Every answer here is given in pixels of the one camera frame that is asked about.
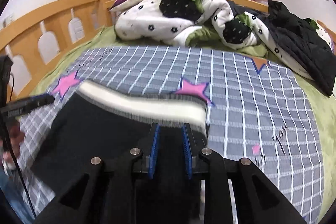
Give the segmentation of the person's left hand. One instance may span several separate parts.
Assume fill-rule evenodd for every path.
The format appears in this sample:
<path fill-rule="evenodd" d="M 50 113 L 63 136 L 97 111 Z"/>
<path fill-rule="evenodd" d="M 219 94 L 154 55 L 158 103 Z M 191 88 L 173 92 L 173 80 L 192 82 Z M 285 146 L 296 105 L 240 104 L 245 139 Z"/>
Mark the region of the person's left hand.
<path fill-rule="evenodd" d="M 7 125 L 7 129 L 9 132 L 10 143 L 13 149 L 13 153 L 15 158 L 20 157 L 21 153 L 21 143 L 25 138 L 25 133 L 20 128 L 20 123 L 17 120 L 13 120 Z M 1 153 L 2 159 L 9 166 L 14 166 L 13 157 L 9 151 L 5 151 Z"/>

